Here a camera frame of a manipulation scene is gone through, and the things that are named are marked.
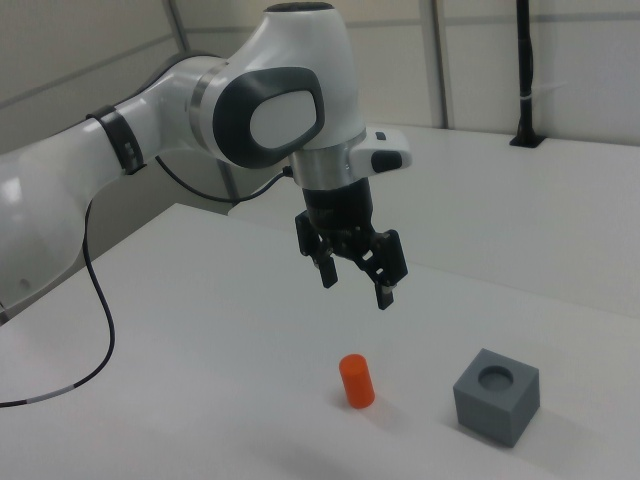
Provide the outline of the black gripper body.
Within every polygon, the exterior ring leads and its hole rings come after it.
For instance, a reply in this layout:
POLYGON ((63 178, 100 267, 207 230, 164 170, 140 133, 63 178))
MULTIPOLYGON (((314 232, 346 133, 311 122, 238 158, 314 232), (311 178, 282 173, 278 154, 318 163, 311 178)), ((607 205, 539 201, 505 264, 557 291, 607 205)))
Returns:
POLYGON ((369 181, 362 179, 334 190, 303 190, 301 248, 315 251, 320 240, 335 251, 367 251, 375 230, 369 181))

